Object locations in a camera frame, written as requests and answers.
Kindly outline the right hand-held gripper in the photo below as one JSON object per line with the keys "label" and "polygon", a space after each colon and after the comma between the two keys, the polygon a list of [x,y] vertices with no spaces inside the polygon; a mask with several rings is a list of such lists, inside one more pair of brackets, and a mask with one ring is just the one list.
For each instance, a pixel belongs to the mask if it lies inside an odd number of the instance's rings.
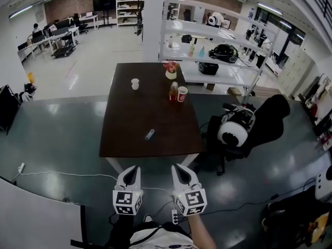
{"label": "right hand-held gripper", "polygon": [[171,167],[175,206],[183,216],[202,213],[207,206],[205,189],[196,173],[181,164]]}

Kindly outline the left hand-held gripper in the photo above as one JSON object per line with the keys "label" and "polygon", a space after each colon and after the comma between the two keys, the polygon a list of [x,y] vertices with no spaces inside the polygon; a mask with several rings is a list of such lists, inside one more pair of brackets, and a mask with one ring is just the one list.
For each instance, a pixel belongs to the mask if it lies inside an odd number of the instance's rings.
{"label": "left hand-held gripper", "polygon": [[142,205],[142,196],[141,168],[134,165],[120,173],[117,178],[116,189],[113,190],[113,207],[116,214],[136,215]]}

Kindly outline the person's left forearm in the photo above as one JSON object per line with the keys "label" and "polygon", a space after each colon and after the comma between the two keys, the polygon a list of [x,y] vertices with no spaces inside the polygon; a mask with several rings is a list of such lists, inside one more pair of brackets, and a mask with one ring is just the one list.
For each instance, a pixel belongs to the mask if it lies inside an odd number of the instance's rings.
{"label": "person's left forearm", "polygon": [[118,220],[113,225],[105,247],[111,249],[129,249],[130,238],[133,234],[133,223],[133,215],[119,215]]}

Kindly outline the person's right forearm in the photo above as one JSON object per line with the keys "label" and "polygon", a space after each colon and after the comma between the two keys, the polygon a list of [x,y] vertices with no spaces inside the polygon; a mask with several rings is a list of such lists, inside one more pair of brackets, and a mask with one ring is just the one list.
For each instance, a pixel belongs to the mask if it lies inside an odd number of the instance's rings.
{"label": "person's right forearm", "polygon": [[187,217],[194,245],[198,249],[217,249],[199,214]]}

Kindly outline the white table leg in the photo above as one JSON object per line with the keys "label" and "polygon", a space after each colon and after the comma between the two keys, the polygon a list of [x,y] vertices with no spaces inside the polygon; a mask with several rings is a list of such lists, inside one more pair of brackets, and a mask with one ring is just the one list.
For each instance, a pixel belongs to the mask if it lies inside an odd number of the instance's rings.
{"label": "white table leg", "polygon": [[196,154],[188,154],[184,161],[181,163],[181,165],[188,167],[197,157],[199,156],[199,153]]}

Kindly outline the person's white printed shirt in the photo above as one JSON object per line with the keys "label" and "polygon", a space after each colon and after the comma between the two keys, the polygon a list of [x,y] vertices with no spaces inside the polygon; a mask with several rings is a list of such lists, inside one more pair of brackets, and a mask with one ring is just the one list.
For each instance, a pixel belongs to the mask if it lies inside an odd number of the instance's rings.
{"label": "person's white printed shirt", "polygon": [[165,223],[134,232],[129,249],[199,249],[178,225]]}

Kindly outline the white round robot head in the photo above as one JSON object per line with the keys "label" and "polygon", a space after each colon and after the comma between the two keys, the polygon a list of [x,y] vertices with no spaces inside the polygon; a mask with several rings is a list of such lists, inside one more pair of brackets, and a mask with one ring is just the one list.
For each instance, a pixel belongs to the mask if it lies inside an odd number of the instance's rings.
{"label": "white round robot head", "polygon": [[252,104],[223,104],[226,113],[217,133],[217,138],[225,145],[241,147],[255,123],[255,110]]}
{"label": "white round robot head", "polygon": [[212,14],[208,14],[206,25],[220,28],[223,22],[224,22],[223,15],[220,12],[215,11]]}

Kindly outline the black office chair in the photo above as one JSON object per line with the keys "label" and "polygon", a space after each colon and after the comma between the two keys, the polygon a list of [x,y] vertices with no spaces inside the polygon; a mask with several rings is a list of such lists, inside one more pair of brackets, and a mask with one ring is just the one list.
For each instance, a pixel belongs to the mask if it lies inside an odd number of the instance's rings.
{"label": "black office chair", "polygon": [[204,124],[207,130],[201,136],[206,140],[206,154],[219,157],[217,175],[225,173],[225,162],[247,158],[253,148],[279,139],[284,132],[283,120],[290,115],[290,112],[289,103],[283,95],[277,94],[267,98],[259,108],[256,108],[255,123],[241,147],[225,145],[217,138],[222,116],[226,110],[220,116],[211,116],[209,122]]}

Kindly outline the large white shelf rack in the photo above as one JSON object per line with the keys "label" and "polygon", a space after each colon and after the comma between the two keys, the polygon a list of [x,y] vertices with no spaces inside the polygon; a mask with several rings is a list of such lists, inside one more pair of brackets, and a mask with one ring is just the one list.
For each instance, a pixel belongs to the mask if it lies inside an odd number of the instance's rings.
{"label": "large white shelf rack", "polygon": [[[245,87],[247,88],[245,94],[249,95],[263,74],[264,65],[272,54],[275,42],[270,42],[268,48],[263,49],[252,38],[246,39],[244,34],[231,29],[216,28],[198,22],[171,20],[168,17],[170,4],[220,12],[223,16],[237,19],[238,24],[246,24],[248,27],[255,26],[261,31],[270,32],[273,39],[277,38],[277,34],[254,18],[249,19],[248,15],[223,7],[193,0],[164,0],[159,62],[179,62],[179,71],[184,75],[185,82]],[[172,48],[168,48],[167,43],[170,36],[173,37]],[[190,44],[195,44],[192,57],[188,56]],[[238,50],[239,56],[236,63],[227,63],[209,57],[209,51],[220,44],[230,44]],[[205,56],[200,58],[199,51],[203,46],[205,47]],[[219,69],[216,75],[202,74],[198,69],[199,62],[218,64]]]}

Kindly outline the white pot with red flowers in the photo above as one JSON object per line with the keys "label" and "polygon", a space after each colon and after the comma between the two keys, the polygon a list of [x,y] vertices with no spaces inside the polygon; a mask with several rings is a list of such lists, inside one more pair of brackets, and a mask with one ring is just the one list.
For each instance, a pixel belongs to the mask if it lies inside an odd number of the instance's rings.
{"label": "white pot with red flowers", "polygon": [[169,79],[169,80],[174,80],[177,77],[177,69],[179,67],[179,64],[174,62],[174,61],[170,61],[168,63],[164,63],[163,67],[165,68],[165,76]]}

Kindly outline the black and white gear pile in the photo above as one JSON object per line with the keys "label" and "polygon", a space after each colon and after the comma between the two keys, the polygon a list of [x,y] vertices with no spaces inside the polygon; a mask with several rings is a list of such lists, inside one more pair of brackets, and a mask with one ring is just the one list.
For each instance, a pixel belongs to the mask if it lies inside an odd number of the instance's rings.
{"label": "black and white gear pile", "polygon": [[15,97],[20,103],[28,102],[33,99],[33,95],[36,89],[37,87],[32,83],[25,84],[24,91],[20,93],[15,93]]}

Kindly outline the small black swivel chair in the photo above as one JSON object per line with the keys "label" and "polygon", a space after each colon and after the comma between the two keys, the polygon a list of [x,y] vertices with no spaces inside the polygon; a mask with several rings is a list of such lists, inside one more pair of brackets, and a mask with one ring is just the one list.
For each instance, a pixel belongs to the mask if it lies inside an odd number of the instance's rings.
{"label": "small black swivel chair", "polygon": [[78,27],[79,34],[88,33],[87,24],[84,24],[80,21],[78,13],[75,13],[73,16],[73,25]]}

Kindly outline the single white desk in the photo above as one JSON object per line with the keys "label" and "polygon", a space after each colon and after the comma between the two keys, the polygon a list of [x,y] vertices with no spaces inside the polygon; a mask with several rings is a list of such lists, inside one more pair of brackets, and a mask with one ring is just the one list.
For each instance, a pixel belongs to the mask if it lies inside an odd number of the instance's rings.
{"label": "single white desk", "polygon": [[94,30],[99,29],[99,16],[98,15],[91,15],[79,18],[79,21],[87,24],[87,27],[93,27]]}

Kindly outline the narrow white shelf unit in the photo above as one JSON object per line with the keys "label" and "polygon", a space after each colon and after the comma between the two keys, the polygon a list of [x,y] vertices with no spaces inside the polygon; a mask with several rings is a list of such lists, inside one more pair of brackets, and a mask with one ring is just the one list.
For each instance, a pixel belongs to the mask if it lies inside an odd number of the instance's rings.
{"label": "narrow white shelf unit", "polygon": [[137,15],[144,0],[116,0],[117,26],[137,25]]}

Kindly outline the black screen on stand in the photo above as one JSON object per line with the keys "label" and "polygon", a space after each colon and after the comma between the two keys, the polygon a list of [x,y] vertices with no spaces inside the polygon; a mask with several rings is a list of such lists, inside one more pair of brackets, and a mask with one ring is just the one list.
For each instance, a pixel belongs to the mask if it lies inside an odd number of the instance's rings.
{"label": "black screen on stand", "polygon": [[116,13],[116,0],[93,0],[93,12],[102,13],[102,24],[111,25]]}

